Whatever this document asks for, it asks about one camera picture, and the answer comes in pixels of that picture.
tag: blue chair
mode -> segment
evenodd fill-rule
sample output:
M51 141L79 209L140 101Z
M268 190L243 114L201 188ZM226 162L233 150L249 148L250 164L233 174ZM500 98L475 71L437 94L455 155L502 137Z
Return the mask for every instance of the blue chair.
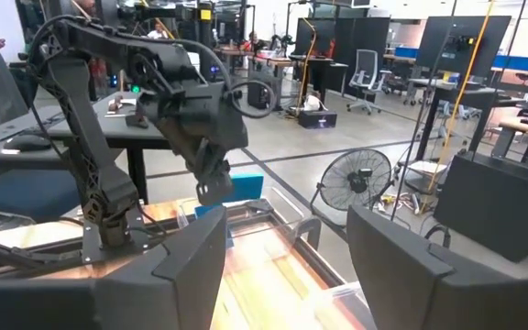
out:
M25 99L0 55L0 125L27 113ZM29 216L41 223L79 204L75 180L67 170L0 170L0 212Z

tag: concrete floor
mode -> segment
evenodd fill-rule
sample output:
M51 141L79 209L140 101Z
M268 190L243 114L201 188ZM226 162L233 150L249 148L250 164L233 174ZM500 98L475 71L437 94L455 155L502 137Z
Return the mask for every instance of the concrete floor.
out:
M285 89L290 89L290 85L286 82ZM37 105L50 103L54 102L49 96L38 95ZM249 146L228 154L232 173L262 173L265 186L277 188L305 215L309 215L306 205L314 194L315 184L337 156L350 149L370 148L384 153L392 163L400 159L413 138L420 106L403 105L402 98L397 95L379 94L377 105L383 109L382 113L366 115L347 112L347 103L351 101L332 93L327 95L325 105L338 113L334 129L307 130L278 115L260 120L245 119ZM471 136L474 125L475 120L458 120L448 158L463 148L463 140L469 141L467 137ZM490 154L494 138L486 137L478 152ZM426 155L439 156L441 144L441 139L432 140ZM508 157L518 160L525 147L526 143L514 143ZM196 182L185 170L182 158L174 157L168 150L147 150L145 156L151 203L195 195ZM125 153L117 159L117 164L127 171ZM315 206L336 222L345 221L344 212L332 209L321 199L316 201ZM415 216L404 207L397 216L410 224L414 232L419 232L425 219L425 215ZM422 234L433 224L432 218L427 219ZM435 235L433 241L440 242L441 237ZM528 258L518 264L512 263L458 233L452 233L451 249L513 277L528 278ZM347 281L357 280L347 243L327 225L322 230L319 252Z

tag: wall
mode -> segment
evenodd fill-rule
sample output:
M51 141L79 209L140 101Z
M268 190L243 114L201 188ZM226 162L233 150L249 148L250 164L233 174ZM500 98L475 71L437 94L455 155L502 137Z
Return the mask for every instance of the wall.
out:
M373 7L370 8L368 15L372 17L391 17L391 18L413 18L427 19L429 16L449 16L451 14L453 1L446 0L373 0ZM507 30L505 39L500 47L506 50L509 47L512 32L519 15L522 1L520 0L497 0L492 15L512 16L513 21ZM458 0L456 15L458 16L475 16L486 15L489 3L486 0ZM403 28L399 31L399 37L405 44L418 47L423 33L422 27L414 26L411 31L401 36ZM511 55L528 57L528 3L523 11L522 22L515 38Z
M25 41L15 0L0 0L0 39L5 39L5 47L0 49L4 60L18 61L17 54L24 51Z

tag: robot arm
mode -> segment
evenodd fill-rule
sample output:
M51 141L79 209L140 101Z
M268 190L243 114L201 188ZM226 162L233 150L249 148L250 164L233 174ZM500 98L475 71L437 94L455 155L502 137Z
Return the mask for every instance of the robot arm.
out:
M35 51L43 60L37 60ZM124 70L148 91L140 96L140 106L173 152L186 160L202 204L217 203L233 191L225 156L248 145L242 112L231 93L235 87L204 83L186 51L172 42L131 36L78 17L54 17L35 36L28 63L39 83L59 100L75 136L72 172L86 191L83 213L98 226L101 246L120 247L130 240L127 213L138 205L138 191L111 159L88 101L87 57Z

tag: computer monitor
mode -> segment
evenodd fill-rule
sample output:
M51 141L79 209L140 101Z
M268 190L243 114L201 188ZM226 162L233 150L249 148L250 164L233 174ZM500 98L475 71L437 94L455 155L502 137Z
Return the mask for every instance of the computer monitor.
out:
M331 41L336 38L336 21L333 18L310 18L307 21L314 27L314 32L309 24L302 18L299 19L294 54L307 55L314 33L313 54L326 54L331 49Z
M429 17L421 39L417 65L433 69L441 45L445 43L445 49L441 59L439 59L437 70L465 74L472 52L476 48L476 40L484 24L484 18L484 16ZM510 16L491 16L489 18L471 75L488 76L509 23L511 23ZM450 24L453 26L449 37L446 38Z

